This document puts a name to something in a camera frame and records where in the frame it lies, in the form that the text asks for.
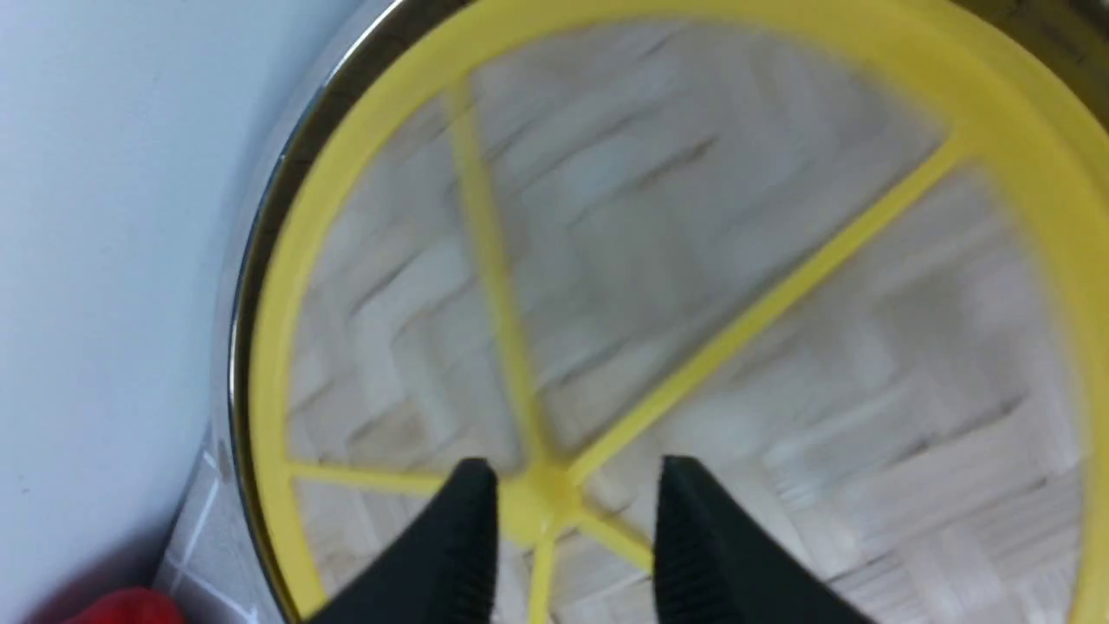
yellow plastic spoke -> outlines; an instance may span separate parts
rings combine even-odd
[[[635,567],[651,571],[651,544],[619,518],[590,509],[578,519],[578,529]]]
[[[672,410],[731,360],[751,339],[770,327],[793,304],[897,218],[967,153],[957,136],[948,139],[920,166],[811,255],[763,295],[730,326],[643,398],[570,466],[570,477],[583,482],[629,442]]]
[[[512,293],[511,269],[492,183],[481,155],[481,139],[469,83],[465,79],[454,83],[446,90],[446,100],[461,201],[497,337],[506,393],[516,415],[525,450],[532,459],[547,458],[550,446],[545,434],[542,409],[536,397],[537,385],[531,371],[528,341]]]
[[[435,494],[447,480],[446,477],[438,474],[390,472],[375,469],[303,464],[297,462],[291,462],[288,470],[293,477],[311,481],[415,497],[430,497]]]
[[[554,540],[551,532],[536,544],[528,596],[528,624],[547,624],[550,618],[551,581],[554,579]]]

yellow ring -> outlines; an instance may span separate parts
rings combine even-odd
[[[302,616],[324,601],[285,460],[287,377],[299,301],[348,190],[424,102],[481,63],[546,34],[633,18],[754,24],[813,43],[915,96],[1000,184],[1054,286],[1085,400],[1083,556],[1071,622],[1109,617],[1109,137],[1067,88],[1017,44],[945,2],[916,0],[480,0],[429,33],[359,99],[321,152],[265,276],[251,352],[252,456],[266,531]]]

grout line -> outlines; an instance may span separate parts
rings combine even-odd
[[[171,596],[177,591],[177,586],[181,585],[182,575],[186,574],[185,566],[189,565],[189,559],[193,556],[193,551],[196,550],[196,542],[200,541],[201,531],[204,530],[204,523],[207,521],[207,515],[212,511],[212,505],[215,503],[215,495],[218,492],[220,480],[213,478],[212,487],[208,488],[207,499],[204,500],[204,509],[201,510],[201,515],[196,519],[196,525],[193,526],[193,534],[189,536],[189,544],[185,546],[185,552],[181,555],[181,564],[177,565],[177,575],[173,577],[173,583],[170,584]]]
[[[170,559],[169,556],[165,557],[165,561],[172,567],[175,567],[177,570],[177,577],[179,577],[179,580],[180,580],[180,577],[182,575],[187,576],[190,581],[192,581],[193,583],[196,583],[197,585],[200,585],[201,589],[204,590],[205,592],[207,592],[208,594],[211,594],[212,597],[214,597],[217,601],[222,602],[228,608],[231,608],[232,611],[234,611],[235,613],[237,613],[243,618],[244,622],[246,622],[247,624],[257,624],[257,622],[258,622],[258,607],[257,606],[251,606],[251,611],[246,611],[246,608],[243,605],[241,605],[237,602],[235,602],[227,594],[225,594],[225,593],[221,592],[220,590],[217,590],[215,587],[215,585],[213,585],[212,583],[208,583],[207,581],[205,581],[204,579],[202,579],[200,575],[193,574],[192,572],[189,572],[187,570],[185,570],[185,566],[184,566],[183,563],[177,563],[177,562],[173,561],[172,559]]]

red object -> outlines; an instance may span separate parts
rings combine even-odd
[[[169,596],[135,589],[108,594],[65,624],[185,624],[185,617]]]

white wall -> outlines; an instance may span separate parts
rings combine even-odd
[[[0,0],[0,622],[159,556],[232,204],[357,0]]]

